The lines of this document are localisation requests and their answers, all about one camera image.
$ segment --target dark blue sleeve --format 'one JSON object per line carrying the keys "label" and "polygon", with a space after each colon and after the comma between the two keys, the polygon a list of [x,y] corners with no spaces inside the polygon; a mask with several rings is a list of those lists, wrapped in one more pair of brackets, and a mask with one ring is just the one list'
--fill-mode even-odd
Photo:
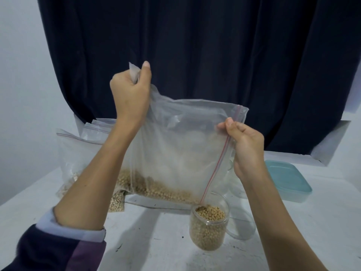
{"label": "dark blue sleeve", "polygon": [[106,242],[79,241],[45,233],[32,225],[20,238],[14,261],[3,271],[96,271]]}

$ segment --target forearm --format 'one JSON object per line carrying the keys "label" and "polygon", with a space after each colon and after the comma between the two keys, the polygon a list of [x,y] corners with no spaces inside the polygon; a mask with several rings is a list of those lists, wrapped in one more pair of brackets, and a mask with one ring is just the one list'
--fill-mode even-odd
{"label": "forearm", "polygon": [[270,270],[326,270],[292,221],[267,169],[244,188]]}
{"label": "forearm", "polygon": [[101,230],[125,152],[133,139],[132,126],[117,120],[99,152],[54,208],[61,225]]}

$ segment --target fingernail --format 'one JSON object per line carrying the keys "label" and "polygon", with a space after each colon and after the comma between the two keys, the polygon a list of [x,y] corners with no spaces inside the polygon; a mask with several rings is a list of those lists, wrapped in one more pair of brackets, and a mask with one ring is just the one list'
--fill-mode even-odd
{"label": "fingernail", "polygon": [[148,61],[144,61],[143,66],[146,66],[147,68],[151,68],[151,65]]}
{"label": "fingernail", "polygon": [[232,125],[232,123],[233,123],[233,119],[231,117],[227,118],[226,125],[229,127]]}

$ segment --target empty clear jar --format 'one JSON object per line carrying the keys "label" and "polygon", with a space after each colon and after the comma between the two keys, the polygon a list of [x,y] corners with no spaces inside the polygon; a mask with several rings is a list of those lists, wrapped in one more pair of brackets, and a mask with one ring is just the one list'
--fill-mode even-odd
{"label": "empty clear jar", "polygon": [[207,204],[219,207],[225,214],[222,220],[207,220],[201,217],[196,210],[200,206],[193,206],[190,216],[189,235],[193,243],[202,250],[213,251],[218,249],[224,240],[229,220],[229,205],[226,199],[217,194],[210,193],[206,198]]}

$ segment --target sleeve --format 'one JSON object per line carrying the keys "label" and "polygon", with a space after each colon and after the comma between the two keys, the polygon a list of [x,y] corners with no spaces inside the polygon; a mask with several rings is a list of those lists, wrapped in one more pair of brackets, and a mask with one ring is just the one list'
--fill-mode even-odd
{"label": "sleeve", "polygon": [[52,210],[20,238],[14,261],[3,271],[96,271],[105,252],[105,230],[59,225]]}

